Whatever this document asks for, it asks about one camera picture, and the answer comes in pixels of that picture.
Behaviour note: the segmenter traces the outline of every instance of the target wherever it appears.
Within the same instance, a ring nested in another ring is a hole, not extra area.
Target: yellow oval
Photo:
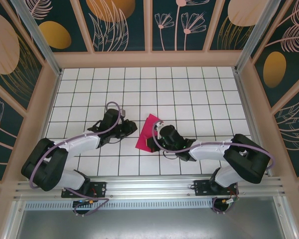
[[[65,49],[71,45],[71,36],[61,24],[45,21],[39,25],[39,28],[49,46]]]
[[[286,66],[286,59],[282,53],[278,51],[270,53],[264,64],[265,84],[270,88],[279,85],[285,75]]]
[[[10,74],[18,65],[20,46],[11,24],[0,15],[0,74]]]
[[[86,3],[91,12],[99,19],[107,22],[119,21],[119,18],[114,15],[114,3],[117,11],[123,12],[125,18],[130,17],[135,10],[135,0],[86,0]]]
[[[268,0],[231,0],[228,18],[236,26],[253,26],[257,23]]]

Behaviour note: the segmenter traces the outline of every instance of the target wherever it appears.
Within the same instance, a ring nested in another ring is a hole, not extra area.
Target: gray floor
[[[211,209],[27,211],[18,239],[283,239],[272,198],[241,199],[226,215]]]

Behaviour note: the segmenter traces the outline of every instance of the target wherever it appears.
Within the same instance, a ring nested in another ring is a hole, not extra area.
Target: white grid floor
[[[67,169],[88,176],[179,175],[211,174],[227,165],[171,160],[161,152],[136,149],[149,114],[187,138],[221,141],[236,133],[250,135],[230,67],[146,67],[65,69],[46,137],[58,140],[82,133],[103,118],[109,101],[126,110],[126,119],[135,121],[138,131],[117,144],[68,159]]]

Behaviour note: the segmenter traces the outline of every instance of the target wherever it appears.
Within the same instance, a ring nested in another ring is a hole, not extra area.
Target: black mounting plate
[[[94,198],[104,198],[106,192],[106,182],[91,182],[86,196]],[[62,191],[61,198],[81,198],[68,190]]]
[[[235,183],[231,184],[228,188],[237,194]],[[209,180],[195,180],[191,189],[195,190],[195,196],[230,196],[228,188],[222,188],[217,192],[214,192],[209,186]]]

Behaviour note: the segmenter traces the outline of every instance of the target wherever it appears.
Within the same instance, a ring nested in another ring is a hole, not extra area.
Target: pink cloth
[[[153,124],[158,120],[159,118],[157,118],[156,116],[153,116],[152,114],[149,115],[149,117],[145,121],[144,127],[135,148],[150,152],[150,148],[146,145],[146,140],[152,137],[151,129],[153,127]]]

